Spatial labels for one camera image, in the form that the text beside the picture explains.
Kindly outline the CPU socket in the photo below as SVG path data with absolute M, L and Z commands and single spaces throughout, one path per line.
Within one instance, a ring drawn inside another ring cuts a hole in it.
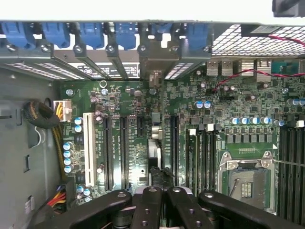
M 275 163 L 270 150 L 259 158 L 222 153 L 217 173 L 219 193 L 269 213 L 276 213 Z

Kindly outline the short black expansion slot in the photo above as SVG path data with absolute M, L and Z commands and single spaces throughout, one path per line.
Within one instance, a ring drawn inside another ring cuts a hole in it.
M 137 136 L 145 137 L 145 118 L 143 116 L 137 117 Z

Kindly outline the white PCI slot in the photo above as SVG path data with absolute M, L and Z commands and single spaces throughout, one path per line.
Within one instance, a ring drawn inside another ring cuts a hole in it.
M 85 185 L 96 183 L 96 143 L 94 113 L 83 113 Z

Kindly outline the green motherboard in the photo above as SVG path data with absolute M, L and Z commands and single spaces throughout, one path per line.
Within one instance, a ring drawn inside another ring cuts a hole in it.
M 145 81 L 68 82 L 72 120 L 63 125 L 63 163 L 74 180 L 76 205 L 122 189 L 120 117 L 128 117 L 129 189 L 149 186 L 148 117 Z M 198 196 L 217 191 L 222 153 L 259 158 L 270 150 L 275 160 L 305 164 L 305 76 L 205 76 L 198 71 L 165 81 L 164 169 L 161 188 L 187 187 Z M 94 113 L 96 183 L 85 185 L 83 113 Z M 173 183 L 171 115 L 179 118 L 178 184 Z M 105 189 L 103 118 L 112 120 L 113 187 Z M 137 136 L 137 117 L 145 118 L 145 137 Z M 275 162 L 276 215 L 305 223 L 305 167 Z

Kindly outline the silver socket locking lever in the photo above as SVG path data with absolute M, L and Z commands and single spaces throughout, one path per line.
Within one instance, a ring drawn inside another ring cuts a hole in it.
M 275 159 L 273 159 L 273 161 L 277 162 L 277 163 L 282 163 L 282 164 L 288 164 L 288 165 L 293 165 L 293 166 L 305 167 L 305 164 L 301 164 L 301 163 L 288 162 L 288 161 L 275 160 Z

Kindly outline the white power connector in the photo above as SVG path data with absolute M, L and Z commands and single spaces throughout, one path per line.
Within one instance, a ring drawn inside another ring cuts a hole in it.
M 54 113 L 58 116 L 60 122 L 71 122 L 72 105 L 71 100 L 53 101 Z

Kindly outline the blue slot latch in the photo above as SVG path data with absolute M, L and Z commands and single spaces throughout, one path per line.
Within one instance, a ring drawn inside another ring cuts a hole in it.
M 84 44 L 95 50 L 104 47 L 103 25 L 101 23 L 82 22 L 80 23 L 80 33 Z
M 116 42 L 126 51 L 136 47 L 136 33 L 137 27 L 133 22 L 115 23 Z
M 186 38 L 191 50 L 202 49 L 206 46 L 208 35 L 208 24 L 188 23 L 186 27 Z
M 63 22 L 44 22 L 42 30 L 45 39 L 57 45 L 59 48 L 67 48 L 70 46 L 69 27 Z
M 1 26 L 9 43 L 28 50 L 36 48 L 36 40 L 30 23 L 7 21 L 2 22 Z

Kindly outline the open dark grey PC case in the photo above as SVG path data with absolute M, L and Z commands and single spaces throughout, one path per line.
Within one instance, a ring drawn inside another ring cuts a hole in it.
M 63 125 L 53 110 L 62 101 L 68 82 L 128 82 L 140 78 L 138 47 L 155 40 L 166 47 L 180 45 L 179 60 L 165 77 L 177 81 L 198 71 L 205 76 L 305 76 L 305 26 L 241 22 L 141 21 L 136 47 L 117 44 L 115 22 L 103 25 L 104 47 L 83 43 L 80 23 L 69 27 L 70 46 L 48 42 L 42 23 L 28 22 L 36 48 L 18 48 L 6 39 L 0 21 L 0 229 L 33 229 L 76 205 L 74 180 L 63 163 Z M 191 50 L 188 23 L 208 24 L 206 46 Z M 185 229 L 177 217 L 167 189 L 163 189 L 159 229 Z

